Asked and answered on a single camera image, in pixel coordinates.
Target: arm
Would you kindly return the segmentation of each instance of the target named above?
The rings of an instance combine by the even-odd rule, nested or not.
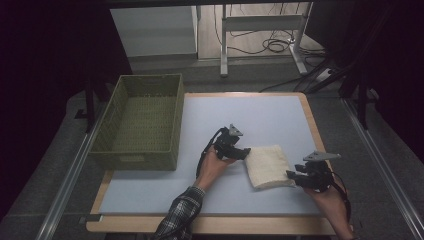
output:
[[[322,214],[328,219],[340,240],[355,239],[346,216],[346,206],[339,192],[333,186],[322,193],[309,188],[304,188],[304,191],[311,196]]]
[[[218,159],[212,146],[205,155],[199,177],[193,186],[188,187],[172,202],[168,214],[159,224],[152,239],[191,239],[191,223],[202,208],[206,191],[227,166],[235,161]]]

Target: hand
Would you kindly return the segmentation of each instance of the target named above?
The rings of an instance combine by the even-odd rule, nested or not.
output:
[[[346,216],[346,206],[340,193],[333,186],[325,192],[316,192],[309,188],[304,188],[303,190],[314,200],[340,240],[354,238],[352,228]]]
[[[205,155],[202,167],[200,168],[199,177],[194,182],[194,185],[203,189],[208,190],[212,186],[215,179],[217,179],[227,168],[228,165],[234,163],[236,159],[220,160],[216,156],[216,151],[212,145]]]

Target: white cloth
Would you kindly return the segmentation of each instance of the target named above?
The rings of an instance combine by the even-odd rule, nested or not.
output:
[[[286,170],[290,168],[280,146],[252,147],[245,161],[254,188],[295,186],[287,177]]]

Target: basket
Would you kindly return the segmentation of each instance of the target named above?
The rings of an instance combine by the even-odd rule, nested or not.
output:
[[[88,153],[106,170],[177,168],[181,74],[121,76]]]

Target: white metal frame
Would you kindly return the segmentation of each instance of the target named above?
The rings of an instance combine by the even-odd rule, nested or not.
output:
[[[230,31],[273,31],[298,30],[296,38],[290,41],[289,49],[301,75],[307,73],[305,64],[299,54],[299,45],[305,31],[306,22],[312,3],[306,11],[296,15],[277,16],[229,16],[226,5],[222,5],[222,44],[221,44],[221,77],[228,76],[227,32]]]

